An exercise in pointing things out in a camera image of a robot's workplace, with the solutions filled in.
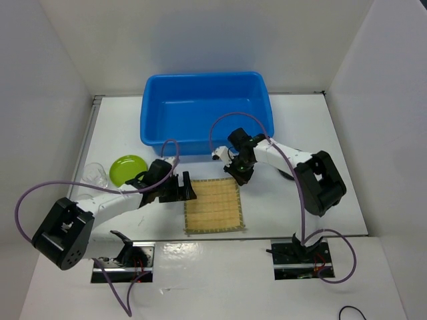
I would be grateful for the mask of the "woven bamboo mat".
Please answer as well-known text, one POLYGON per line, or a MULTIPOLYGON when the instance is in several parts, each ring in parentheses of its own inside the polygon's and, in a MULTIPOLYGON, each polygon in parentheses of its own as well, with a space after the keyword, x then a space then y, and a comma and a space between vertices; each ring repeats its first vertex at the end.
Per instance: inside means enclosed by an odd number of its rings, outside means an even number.
POLYGON ((194 200, 184 203, 187 235, 228 233, 245 229, 240 187, 232 178, 193 180, 194 200))

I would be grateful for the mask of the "green plastic plate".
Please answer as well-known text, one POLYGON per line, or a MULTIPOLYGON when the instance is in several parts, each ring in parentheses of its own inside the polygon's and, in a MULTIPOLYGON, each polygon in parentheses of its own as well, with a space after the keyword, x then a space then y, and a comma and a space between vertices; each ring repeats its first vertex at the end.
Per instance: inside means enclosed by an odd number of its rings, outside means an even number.
POLYGON ((143 171, 147 171, 147 163, 144 159, 137 155, 124 155, 111 165, 109 178, 116 187, 121 187, 126 181, 143 171))

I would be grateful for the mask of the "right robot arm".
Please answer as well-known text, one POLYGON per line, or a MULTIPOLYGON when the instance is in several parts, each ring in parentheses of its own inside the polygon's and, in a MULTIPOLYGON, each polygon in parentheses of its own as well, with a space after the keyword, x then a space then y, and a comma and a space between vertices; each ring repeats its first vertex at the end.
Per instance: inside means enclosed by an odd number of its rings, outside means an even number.
POLYGON ((242 128, 233 131, 228 141, 235 153, 229 147, 220 146, 211 155, 224 163, 224 171, 238 185, 250 181, 256 163, 269 165, 294 180, 300 199, 301 227, 292 236, 292 254, 300 262, 309 261, 322 240, 318 230, 320 219, 337 206, 347 192, 330 154, 287 147, 263 133, 252 137, 242 128))

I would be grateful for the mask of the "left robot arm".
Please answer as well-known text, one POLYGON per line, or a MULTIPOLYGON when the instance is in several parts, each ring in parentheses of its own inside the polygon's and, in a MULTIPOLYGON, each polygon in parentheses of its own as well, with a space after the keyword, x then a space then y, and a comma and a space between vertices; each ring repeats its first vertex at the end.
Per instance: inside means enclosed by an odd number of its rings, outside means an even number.
POLYGON ((84 256, 91 232, 123 213, 135 211, 156 199, 160 203, 197 198, 189 173, 173 173, 170 161, 156 159, 147 171, 127 180, 117 191, 92 199, 57 200, 35 232, 31 244, 60 270, 66 271, 84 256))

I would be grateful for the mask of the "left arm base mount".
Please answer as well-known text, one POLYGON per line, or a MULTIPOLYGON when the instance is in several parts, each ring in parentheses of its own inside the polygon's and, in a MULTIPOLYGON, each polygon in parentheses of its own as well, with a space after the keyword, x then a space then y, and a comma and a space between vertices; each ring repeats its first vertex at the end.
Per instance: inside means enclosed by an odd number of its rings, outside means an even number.
POLYGON ((124 244, 115 257, 98 257, 112 283, 151 283, 155 256, 154 242, 124 244))

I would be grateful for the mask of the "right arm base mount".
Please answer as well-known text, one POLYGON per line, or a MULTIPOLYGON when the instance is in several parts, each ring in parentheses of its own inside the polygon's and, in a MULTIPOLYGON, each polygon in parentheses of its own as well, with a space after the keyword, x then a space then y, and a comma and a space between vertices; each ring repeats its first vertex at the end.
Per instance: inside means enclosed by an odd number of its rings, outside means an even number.
POLYGON ((272 240, 266 253, 272 258, 275 280, 318 279, 319 271, 327 279, 335 277, 326 240, 301 257, 290 239, 272 240))

